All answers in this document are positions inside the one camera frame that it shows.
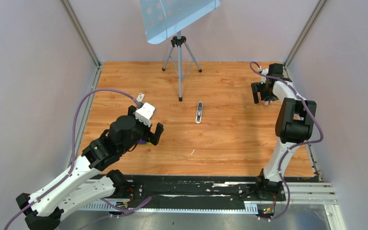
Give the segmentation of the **white staple box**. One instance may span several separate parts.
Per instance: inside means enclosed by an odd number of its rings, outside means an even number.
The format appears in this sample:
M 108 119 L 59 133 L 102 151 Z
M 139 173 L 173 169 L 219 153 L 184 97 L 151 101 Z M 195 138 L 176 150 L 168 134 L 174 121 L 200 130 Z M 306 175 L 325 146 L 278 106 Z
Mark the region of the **white staple box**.
M 138 102 L 142 102 L 142 101 L 143 101 L 143 99 L 144 99 L 144 97 L 145 97 L 145 94 L 143 94 L 143 93 L 139 93 L 139 94 L 138 94 L 138 96 L 137 96 L 137 101 L 138 101 Z

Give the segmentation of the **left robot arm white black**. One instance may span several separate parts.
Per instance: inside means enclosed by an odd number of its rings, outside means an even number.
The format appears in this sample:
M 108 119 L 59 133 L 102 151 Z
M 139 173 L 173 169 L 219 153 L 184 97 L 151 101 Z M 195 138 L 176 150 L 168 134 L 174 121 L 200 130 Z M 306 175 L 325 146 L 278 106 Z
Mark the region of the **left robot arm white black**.
M 130 106 L 127 115 L 118 117 L 52 182 L 32 194 L 20 194 L 16 202 L 27 227 L 54 230 L 71 213 L 93 201 L 109 196 L 122 198 L 131 192 L 131 185 L 119 170 L 109 171 L 91 185 L 80 186 L 134 150 L 140 141 L 156 146 L 164 128 L 158 123 L 151 132 L 155 112 L 150 103 Z

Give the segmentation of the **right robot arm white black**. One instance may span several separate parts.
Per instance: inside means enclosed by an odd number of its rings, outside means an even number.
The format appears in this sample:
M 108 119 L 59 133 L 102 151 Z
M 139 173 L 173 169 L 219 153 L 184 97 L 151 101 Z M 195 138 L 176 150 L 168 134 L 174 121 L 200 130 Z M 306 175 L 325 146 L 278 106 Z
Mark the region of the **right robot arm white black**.
M 259 82 L 251 84 L 255 104 L 265 105 L 280 101 L 281 108 L 275 125 L 276 146 L 269 163 L 257 177 L 254 193 L 257 198 L 267 200 L 280 191 L 284 175 L 295 151 L 312 136 L 316 103 L 306 100 L 294 88 L 292 80 L 284 77 L 279 63 L 263 69 L 250 63 L 252 71 L 261 76 Z

